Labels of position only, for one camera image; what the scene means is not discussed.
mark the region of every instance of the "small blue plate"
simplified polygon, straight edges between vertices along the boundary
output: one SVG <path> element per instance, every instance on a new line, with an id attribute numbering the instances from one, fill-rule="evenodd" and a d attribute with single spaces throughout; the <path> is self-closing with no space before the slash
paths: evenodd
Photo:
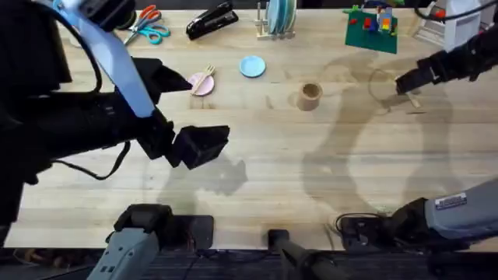
<path id="1" fill-rule="evenodd" d="M 279 13 L 279 24 L 277 26 L 277 32 L 283 33 L 286 28 L 287 23 L 287 13 L 289 10 L 289 0 L 281 0 L 280 1 L 280 13 Z"/>
<path id="2" fill-rule="evenodd" d="M 268 6 L 268 27 L 269 33 L 273 34 L 276 31 L 277 23 L 279 23 L 280 0 L 270 0 Z"/>
<path id="3" fill-rule="evenodd" d="M 248 78 L 256 78 L 265 72 L 266 64 L 263 58 L 255 55 L 245 57 L 240 62 L 240 72 Z"/>

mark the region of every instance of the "scissors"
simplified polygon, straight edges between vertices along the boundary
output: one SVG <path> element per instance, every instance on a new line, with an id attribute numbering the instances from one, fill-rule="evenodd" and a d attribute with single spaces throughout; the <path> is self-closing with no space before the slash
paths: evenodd
<path id="1" fill-rule="evenodd" d="M 163 37 L 170 35 L 170 30 L 160 24 L 153 24 L 162 18 L 160 11 L 156 9 L 155 5 L 150 5 L 145 8 L 139 16 L 139 20 L 129 30 L 132 32 L 126 40 L 124 45 L 131 42 L 138 34 L 147 37 L 151 44 L 159 44 L 163 41 Z"/>

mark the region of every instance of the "stapler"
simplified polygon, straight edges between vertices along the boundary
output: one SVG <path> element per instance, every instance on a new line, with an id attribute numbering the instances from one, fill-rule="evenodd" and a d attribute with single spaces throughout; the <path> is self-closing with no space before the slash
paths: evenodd
<path id="1" fill-rule="evenodd" d="M 217 5 L 215 8 L 202 13 L 187 25 L 187 35 L 190 40 L 195 40 L 201 36 L 218 30 L 239 20 L 233 11 L 231 1 Z"/>

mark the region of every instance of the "white label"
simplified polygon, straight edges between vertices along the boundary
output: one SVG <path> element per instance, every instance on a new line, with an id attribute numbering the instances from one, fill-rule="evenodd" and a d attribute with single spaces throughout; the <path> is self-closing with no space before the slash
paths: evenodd
<path id="1" fill-rule="evenodd" d="M 437 210 L 444 210 L 467 204 L 467 195 L 465 193 L 453 194 L 444 198 L 434 200 Z"/>

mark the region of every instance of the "black cable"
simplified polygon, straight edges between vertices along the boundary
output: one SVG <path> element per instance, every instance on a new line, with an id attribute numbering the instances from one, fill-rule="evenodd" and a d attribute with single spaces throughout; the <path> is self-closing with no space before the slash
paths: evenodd
<path id="1" fill-rule="evenodd" d="M 212 258 L 214 256 L 222 256 L 218 251 L 216 251 L 214 254 L 211 254 L 211 255 L 206 255 L 206 254 L 198 254 L 198 256 L 202 256 L 210 261 L 213 261 L 213 262 L 216 262 L 216 263 L 220 263 L 220 264 L 224 264 L 224 265 L 232 265 L 232 264 L 235 264 L 235 265 L 244 265 L 244 264 L 254 264 L 254 263 L 258 263 L 260 261 L 263 261 L 265 258 L 269 257 L 272 255 L 272 252 L 270 251 L 267 251 L 265 252 L 264 254 L 262 254 L 261 256 L 259 257 L 255 257 L 253 259 L 250 259 L 250 260 L 242 260 L 242 261 L 232 261 L 230 259 L 222 259 L 221 257 L 220 258 Z"/>
<path id="2" fill-rule="evenodd" d="M 76 38 L 78 43 L 81 45 L 81 48 L 85 51 L 86 56 L 90 60 L 90 64 L 92 65 L 93 71 L 95 72 L 96 85 L 95 88 L 88 92 L 89 94 L 96 94 L 102 88 L 102 74 L 100 73 L 99 65 L 96 63 L 95 57 L 92 54 L 92 51 L 88 47 L 88 44 L 84 41 L 84 39 L 76 32 L 74 27 L 68 21 L 61 16 L 58 12 L 55 12 L 53 9 L 48 8 L 46 5 L 33 2 L 35 5 L 39 5 L 41 9 L 50 13 L 55 20 L 57 20 L 60 24 L 62 24 L 69 32 Z"/>
<path id="3" fill-rule="evenodd" d="M 73 269 L 71 271 L 62 272 L 60 274 L 51 275 L 51 276 L 47 276 L 47 277 L 42 277 L 42 278 L 39 278 L 37 280 L 52 280 L 52 279 L 57 280 L 57 278 L 59 278 L 59 277 L 62 277 L 62 276 L 66 276 L 67 277 L 67 275 L 70 275 L 70 274 L 73 274 L 73 273 L 76 273 L 76 272 L 80 272 L 80 271 L 84 271 L 86 269 L 94 268 L 94 267 L 95 267 L 95 264 L 90 264 L 90 265 L 84 266 L 82 268 L 76 268 L 76 269 Z"/>
<path id="4" fill-rule="evenodd" d="M 335 230 L 337 230 L 337 232 L 340 233 L 341 235 L 342 235 L 342 229 L 341 229 L 341 226 L 339 225 L 339 222 L 341 222 L 342 218 L 345 218 L 348 216 L 360 216 L 360 217 L 366 216 L 366 217 L 374 217 L 374 218 L 383 218 L 382 215 L 375 214 L 375 213 L 365 213 L 365 212 L 341 214 L 335 219 Z"/>
<path id="5" fill-rule="evenodd" d="M 494 1 L 491 1 L 489 3 L 486 3 L 484 5 L 481 5 L 475 9 L 472 9 L 470 11 L 467 11 L 467 12 L 463 12 L 463 13 L 459 13 L 457 15 L 451 15 L 451 16 L 445 16 L 445 17 L 437 17 L 437 16 L 432 16 L 432 15 L 424 15 L 422 12 L 420 12 L 420 8 L 419 8 L 419 5 L 420 5 L 420 0 L 416 0 L 415 3 L 413 4 L 413 6 L 415 8 L 413 8 L 415 10 L 415 14 L 421 18 L 421 19 L 427 19 L 427 20 L 432 20 L 432 21 L 438 21 L 438 22 L 443 22 L 443 21 L 446 21 L 446 20 L 452 20 L 452 19 L 460 19 L 461 17 L 464 17 L 464 16 L 469 16 L 475 12 L 480 12 L 482 11 L 483 9 L 486 9 L 486 8 L 489 8 L 490 6 L 492 5 L 495 5 L 496 3 L 498 3 L 498 0 L 494 0 Z"/>
<path id="6" fill-rule="evenodd" d="M 188 266 L 187 270 L 185 271 L 185 274 L 184 274 L 184 277 L 182 278 L 182 280 L 187 280 L 187 277 L 188 277 L 188 274 L 190 273 L 190 271 L 192 270 L 192 268 L 194 267 L 194 264 L 201 258 L 200 255 L 197 255 L 197 257 L 190 263 L 190 265 Z"/>
<path id="7" fill-rule="evenodd" d="M 126 157 L 126 154 L 128 154 L 128 152 L 130 151 L 130 147 L 132 145 L 130 144 L 130 141 L 126 141 L 124 143 L 124 147 L 123 149 L 121 150 L 121 152 L 119 153 L 119 155 L 117 156 L 116 158 L 116 162 L 114 163 L 114 166 L 112 167 L 112 170 L 110 170 L 109 174 L 106 175 L 106 176 L 99 176 L 97 174 L 95 174 L 94 172 L 84 168 L 84 167 L 81 167 L 81 166 L 78 166 L 78 165 L 75 165 L 73 163 L 68 163 L 64 160 L 60 160 L 60 159 L 56 159 L 54 161 L 52 161 L 52 163 L 60 163 L 60 164 L 64 164 L 65 166 L 69 167 L 69 168 L 72 168 L 74 170 L 78 170 L 78 171 L 81 171 L 83 172 L 84 174 L 88 175 L 88 176 L 91 176 L 97 180 L 106 180 L 107 178 L 109 178 L 112 174 L 114 174 L 117 169 L 119 169 L 119 166 L 121 166 L 121 164 L 123 163 L 123 159 L 125 159 Z"/>

